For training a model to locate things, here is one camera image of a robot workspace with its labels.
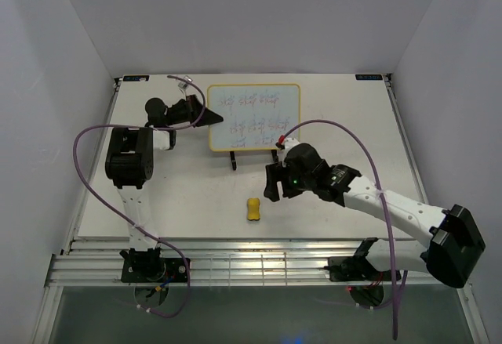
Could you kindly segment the wire whiteboard stand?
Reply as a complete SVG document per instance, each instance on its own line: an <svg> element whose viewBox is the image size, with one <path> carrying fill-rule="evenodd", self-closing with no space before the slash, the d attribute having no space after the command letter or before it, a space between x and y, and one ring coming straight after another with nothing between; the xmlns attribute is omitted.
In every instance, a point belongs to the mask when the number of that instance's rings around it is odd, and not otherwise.
<svg viewBox="0 0 502 344"><path fill-rule="evenodd" d="M279 161L278 151L277 150L270 150L270 153L271 153L272 161L274 163L278 162ZM235 152L234 151L230 151L229 152L229 156L230 156L230 159L231 159L231 168L232 168L233 171L236 171L237 170L237 161L236 161Z"/></svg>

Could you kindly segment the yellow black whiteboard eraser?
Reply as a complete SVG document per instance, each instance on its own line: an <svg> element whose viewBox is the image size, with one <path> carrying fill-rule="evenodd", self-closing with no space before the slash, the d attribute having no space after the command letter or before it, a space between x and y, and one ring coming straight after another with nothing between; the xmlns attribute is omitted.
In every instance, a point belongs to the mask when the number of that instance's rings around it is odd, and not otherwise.
<svg viewBox="0 0 502 344"><path fill-rule="evenodd" d="M259 221L260 215L260 199L257 197L251 197L247 200L247 214L246 218L248 221Z"/></svg>

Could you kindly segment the yellow framed whiteboard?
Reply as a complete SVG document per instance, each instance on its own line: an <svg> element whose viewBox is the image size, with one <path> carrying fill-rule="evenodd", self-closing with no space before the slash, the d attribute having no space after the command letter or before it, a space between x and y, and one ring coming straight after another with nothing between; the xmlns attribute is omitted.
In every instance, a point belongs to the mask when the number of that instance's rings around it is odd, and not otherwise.
<svg viewBox="0 0 502 344"><path fill-rule="evenodd" d="M224 120L209 126L214 152L272 150L300 123L298 84L211 85L208 108Z"/></svg>

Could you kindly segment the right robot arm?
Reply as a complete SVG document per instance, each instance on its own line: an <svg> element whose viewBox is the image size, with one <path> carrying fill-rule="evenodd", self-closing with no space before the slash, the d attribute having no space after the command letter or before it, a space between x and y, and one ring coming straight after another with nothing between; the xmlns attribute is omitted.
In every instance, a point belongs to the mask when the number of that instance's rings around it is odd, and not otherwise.
<svg viewBox="0 0 502 344"><path fill-rule="evenodd" d="M467 283L486 244L471 212L441 208L381 190L360 171L328 165L308 143L288 138L282 160L266 166L264 196L276 202L312 192L322 201L363 212L411 236L408 244L366 238L354 255L325 267L331 281L400 280L405 271L428 273L451 288Z"/></svg>

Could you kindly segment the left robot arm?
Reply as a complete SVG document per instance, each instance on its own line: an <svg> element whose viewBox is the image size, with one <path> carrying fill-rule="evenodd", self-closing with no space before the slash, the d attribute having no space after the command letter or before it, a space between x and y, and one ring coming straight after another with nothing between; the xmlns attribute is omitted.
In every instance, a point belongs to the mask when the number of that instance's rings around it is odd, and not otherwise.
<svg viewBox="0 0 502 344"><path fill-rule="evenodd" d="M138 129L113 129L105 159L105 173L123 203L129 222L129 250L122 256L131 263L140 261L139 271L157 281L166 273L166 261L160 257L158 235L151 218L151 205L146 183L153 176L154 152L172 150L176 131L169 126L191 123L194 127L221 123L223 117L204 108L194 95L188 95L172 106L160 98L145 104L147 122Z"/></svg>

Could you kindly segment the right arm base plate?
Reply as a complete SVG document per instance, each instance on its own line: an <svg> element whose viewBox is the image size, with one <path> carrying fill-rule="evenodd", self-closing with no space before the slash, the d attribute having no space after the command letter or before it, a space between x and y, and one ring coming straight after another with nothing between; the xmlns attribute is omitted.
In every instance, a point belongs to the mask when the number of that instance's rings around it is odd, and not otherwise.
<svg viewBox="0 0 502 344"><path fill-rule="evenodd" d="M328 258L323 269L329 273L331 281L391 281L391 271L378 271L366 258L348 257L343 261Z"/></svg>

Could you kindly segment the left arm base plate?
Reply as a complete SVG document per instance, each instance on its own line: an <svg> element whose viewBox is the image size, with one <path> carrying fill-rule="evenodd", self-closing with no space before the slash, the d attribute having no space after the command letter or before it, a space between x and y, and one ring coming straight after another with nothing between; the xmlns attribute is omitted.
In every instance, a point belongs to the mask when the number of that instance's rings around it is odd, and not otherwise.
<svg viewBox="0 0 502 344"><path fill-rule="evenodd" d="M119 255L123 259L122 283L187 282L188 266L182 258L163 257L160 248L149 248L147 251L137 251L131 248L121 250Z"/></svg>

